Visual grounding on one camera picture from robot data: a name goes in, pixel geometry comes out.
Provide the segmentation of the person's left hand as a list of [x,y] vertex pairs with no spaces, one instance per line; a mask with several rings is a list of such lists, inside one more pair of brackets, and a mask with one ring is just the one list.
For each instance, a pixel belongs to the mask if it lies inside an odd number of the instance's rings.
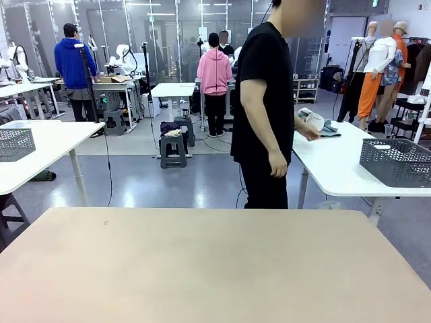
[[315,141],[320,138],[320,133],[309,124],[302,124],[298,127],[298,132],[308,141]]

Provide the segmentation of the person's right hand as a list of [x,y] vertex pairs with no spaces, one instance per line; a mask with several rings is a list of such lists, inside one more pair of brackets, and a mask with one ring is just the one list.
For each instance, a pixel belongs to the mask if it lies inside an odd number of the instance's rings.
[[288,163],[279,149],[269,152],[269,163],[271,166],[271,176],[282,178],[287,174]]

